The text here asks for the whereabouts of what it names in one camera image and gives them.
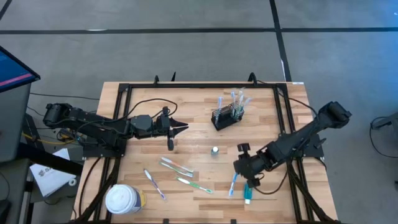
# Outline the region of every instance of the black bracket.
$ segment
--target black bracket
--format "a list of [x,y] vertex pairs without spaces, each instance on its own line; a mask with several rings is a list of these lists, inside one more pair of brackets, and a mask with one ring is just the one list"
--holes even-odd
[[172,77],[172,82],[174,82],[174,81],[175,81],[175,73],[176,73],[176,72],[174,72],[174,74],[173,74],[173,77]]
[[285,96],[287,93],[287,85],[285,83],[277,83],[276,86],[282,91],[283,95]]
[[118,88],[118,93],[123,92],[127,88],[129,88],[129,83],[120,83]]
[[33,181],[26,181],[25,192],[32,192],[32,191],[33,191]]
[[252,73],[250,73],[250,75],[249,75],[249,79],[248,79],[248,82],[251,82],[251,81],[253,81],[253,84],[256,86],[257,85],[257,78],[256,78],[256,75],[252,72]]
[[154,85],[157,85],[158,82],[159,82],[159,77],[157,75],[155,75]]
[[302,150],[296,152],[295,157],[324,157],[322,144],[326,141],[325,138],[320,139],[318,134],[314,134],[308,143],[302,147]]

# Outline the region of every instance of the monitor screen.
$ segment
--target monitor screen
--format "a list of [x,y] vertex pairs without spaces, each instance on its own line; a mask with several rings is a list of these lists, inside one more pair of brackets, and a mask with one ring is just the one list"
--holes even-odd
[[0,92],[37,80],[30,68],[5,50],[0,50]]

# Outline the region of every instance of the wooden table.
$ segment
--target wooden table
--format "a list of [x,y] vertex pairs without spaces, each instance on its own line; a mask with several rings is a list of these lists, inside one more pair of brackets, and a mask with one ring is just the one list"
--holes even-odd
[[[112,118],[118,85],[118,82],[104,83],[98,114]],[[288,83],[287,86],[291,98],[308,103],[307,93],[302,83]],[[253,190],[251,204],[245,205],[243,185],[246,180],[239,176],[234,196],[228,198],[228,190],[234,174],[232,163],[239,154],[236,145],[248,142],[252,149],[250,153],[255,154],[259,148],[269,141],[275,140],[280,132],[274,94],[271,89],[267,88],[245,89],[245,95],[254,99],[245,108],[243,120],[217,132],[210,121],[211,112],[216,108],[219,96],[224,96],[223,106],[231,102],[231,90],[230,88],[133,89],[131,108],[138,101],[150,98],[162,97],[172,100],[178,104],[178,110],[172,117],[177,121],[189,123],[189,128],[174,139],[175,149],[171,152],[167,150],[166,139],[163,137],[129,140],[126,155],[121,160],[118,183],[143,190],[146,193],[147,205],[136,214],[113,215],[112,223],[162,223],[164,218],[169,218],[170,223],[230,223],[231,219],[237,219],[238,223],[295,223],[289,179],[273,195],[262,195]],[[294,101],[291,101],[290,104],[296,129],[311,122],[312,115],[308,108]],[[139,105],[132,115],[156,114],[163,106],[169,106],[171,110],[174,108],[173,105],[163,101],[151,101]],[[220,149],[217,156],[210,154],[213,146]],[[175,180],[176,172],[158,164],[161,156],[191,167],[195,170],[192,181],[213,189],[214,194],[194,189]],[[86,179],[88,170],[95,160],[92,158],[85,162],[81,175],[82,180]],[[83,210],[98,192],[103,160],[99,161],[90,175],[83,196]],[[326,214],[337,218],[325,168],[315,159],[304,159],[303,163],[310,193]],[[157,181],[159,188],[167,197],[166,202],[161,199],[159,193],[144,175],[143,168],[146,168]],[[272,172],[264,172],[265,177],[261,180],[260,189],[263,191],[276,189],[285,172],[285,165]],[[83,181],[80,182],[75,202],[76,211],[82,185]],[[303,218],[306,218],[303,198],[299,191],[298,194],[302,215]],[[102,218],[105,213],[103,203]]]

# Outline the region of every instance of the black cable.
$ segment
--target black cable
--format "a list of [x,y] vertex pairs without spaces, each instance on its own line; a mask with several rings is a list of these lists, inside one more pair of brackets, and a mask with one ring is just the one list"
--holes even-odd
[[258,192],[264,194],[264,195],[272,195],[272,194],[276,193],[276,192],[282,187],[282,185],[283,185],[284,182],[285,182],[286,177],[287,177],[287,171],[286,171],[286,173],[285,173],[284,178],[283,178],[282,181],[280,182],[278,188],[276,188],[275,190],[273,190],[273,191],[271,191],[271,192],[262,192],[261,190],[257,189],[257,187],[254,187],[254,189],[257,190]]
[[371,126],[370,126],[370,128],[369,128],[369,138],[371,139],[371,143],[372,143],[373,149],[374,149],[378,154],[380,154],[380,155],[382,155],[382,156],[385,156],[385,157],[388,157],[388,158],[397,159],[398,156],[388,156],[388,155],[385,155],[385,154],[381,153],[381,152],[377,149],[377,147],[374,145],[373,138],[372,138],[372,126],[373,126],[373,123],[374,123],[377,119],[381,119],[381,118],[386,118],[386,117],[381,116],[381,117],[374,118],[373,121],[371,122]]
[[259,180],[262,180],[266,175],[264,173],[259,173],[262,174],[262,177]]
[[[77,136],[77,133],[79,132],[79,130],[80,130],[82,127],[84,127],[84,126],[86,126],[86,125],[89,125],[89,124],[99,123],[99,122],[103,122],[103,123],[112,123],[112,122],[116,122],[116,121],[121,121],[121,120],[127,118],[127,117],[134,111],[134,109],[136,109],[136,107],[137,107],[138,105],[140,105],[141,103],[145,103],[145,102],[149,102],[149,101],[154,101],[154,100],[162,100],[162,101],[166,101],[166,102],[169,102],[169,103],[172,103],[172,104],[175,105],[174,111],[171,112],[171,113],[169,113],[169,114],[168,114],[169,116],[173,115],[173,114],[177,111],[177,108],[178,108],[177,104],[174,103],[173,101],[170,101],[170,100],[166,100],[166,99],[163,99],[163,98],[153,98],[153,99],[149,99],[149,100],[142,100],[142,101],[136,103],[136,104],[134,105],[134,107],[128,112],[128,114],[127,114],[127,115],[124,115],[124,116],[121,117],[121,118],[112,119],[112,120],[108,120],[108,121],[104,121],[104,120],[90,121],[90,122],[87,122],[87,123],[85,123],[85,124],[82,124],[79,128],[76,129],[75,139],[76,139],[76,140],[78,141],[78,143],[80,143],[80,144],[97,144],[97,142],[80,142],[80,138]],[[116,131],[117,133],[122,134],[122,133],[120,133],[118,130],[116,130],[116,129],[114,129],[114,128],[112,128],[112,129],[113,129],[114,131]]]
[[44,115],[42,115],[42,114],[40,114],[39,112],[37,112],[35,109],[33,109],[33,108],[31,108],[31,107],[29,107],[29,106],[26,106],[28,109],[31,109],[32,111],[34,111],[36,114],[38,114],[38,115],[40,115],[40,116],[44,116]]
[[159,112],[157,112],[155,115],[151,116],[150,118],[154,119],[154,118],[156,118],[157,115],[159,115],[162,112],[163,112],[163,110],[160,110]]
[[121,120],[123,120],[124,118],[127,118],[127,117],[132,113],[132,111],[134,111],[134,109],[136,109],[136,107],[137,107],[138,105],[140,105],[141,103],[150,102],[150,101],[154,101],[154,100],[162,100],[162,101],[166,101],[166,102],[169,102],[169,103],[172,103],[172,104],[175,105],[174,111],[171,112],[171,113],[169,113],[169,116],[172,116],[172,115],[177,111],[178,106],[177,106],[177,104],[174,103],[173,101],[166,100],[166,99],[163,99],[163,98],[153,98],[153,99],[149,99],[149,100],[142,100],[142,101],[136,103],[136,104],[134,105],[134,107],[128,112],[128,114],[124,115],[124,116],[121,117],[121,118],[113,119],[113,120],[110,120],[110,121],[104,121],[104,122],[112,123],[112,122],[116,122],[116,121],[121,121]]
[[58,133],[57,133],[57,140],[58,140],[58,141],[63,141],[63,139],[62,139],[62,137],[61,137],[61,133],[60,133],[60,132],[58,132]]
[[93,171],[95,165],[98,163],[98,161],[100,161],[100,159],[101,159],[101,158],[99,157],[97,160],[95,160],[95,162],[93,163],[93,165],[92,165],[91,168],[89,169],[89,171],[88,171],[88,173],[87,173],[87,176],[86,176],[86,179],[85,179],[85,182],[83,183],[83,187],[81,188],[80,199],[79,199],[79,216],[81,216],[81,203],[82,203],[83,193],[84,193],[85,188],[86,188],[87,180],[88,180],[88,178],[89,178],[91,172]]
[[75,218],[74,218],[74,220],[76,220],[76,218],[77,218],[77,214],[76,214],[76,210],[75,210],[75,208],[72,208],[72,211],[73,211],[73,214],[75,215]]
[[61,199],[62,198],[59,198],[56,202],[54,202],[54,203],[48,203],[48,202],[46,202],[45,200],[44,200],[44,203],[46,203],[47,205],[56,205],[56,204],[58,204],[60,201],[61,201]]
[[30,94],[37,95],[37,96],[52,96],[52,97],[65,97],[65,98],[79,98],[79,99],[86,99],[86,100],[100,100],[99,98],[90,98],[90,97],[84,97],[84,96],[63,96],[63,95],[32,93],[32,92]]
[[319,158],[319,157],[314,157],[314,158],[315,158],[316,160],[318,160],[320,163],[322,163],[322,165],[325,167],[325,170],[328,170],[328,168],[327,168],[325,162],[324,162],[321,158]]
[[6,181],[6,183],[7,183],[8,191],[7,191],[7,197],[5,198],[5,200],[6,200],[6,199],[8,199],[8,196],[10,196],[10,183],[8,182],[7,178],[4,176],[4,174],[3,174],[2,172],[0,172],[0,175],[3,177],[3,179],[4,179],[4,180]]
[[[283,94],[281,94],[279,91],[278,91],[278,94],[279,94],[281,97],[285,97],[285,96],[284,96]],[[291,98],[291,97],[288,97],[288,99],[293,100],[293,101],[295,101],[295,102],[297,102],[297,103],[300,103],[301,105],[303,105],[303,106],[305,106],[305,107],[307,107],[307,108],[310,108],[310,109],[315,113],[315,115],[318,115],[317,111],[316,111],[314,108],[312,108],[310,105],[308,105],[308,104],[306,104],[306,103],[303,103],[303,102],[301,102],[300,100],[296,100],[296,99],[294,99],[294,98]]]

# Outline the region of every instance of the black toothbrush holder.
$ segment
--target black toothbrush holder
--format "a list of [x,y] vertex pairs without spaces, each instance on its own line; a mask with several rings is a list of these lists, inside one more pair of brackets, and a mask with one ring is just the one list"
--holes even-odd
[[238,121],[242,120],[244,114],[243,108],[234,106],[231,103],[220,110],[214,110],[211,114],[211,122],[217,131],[224,129]]

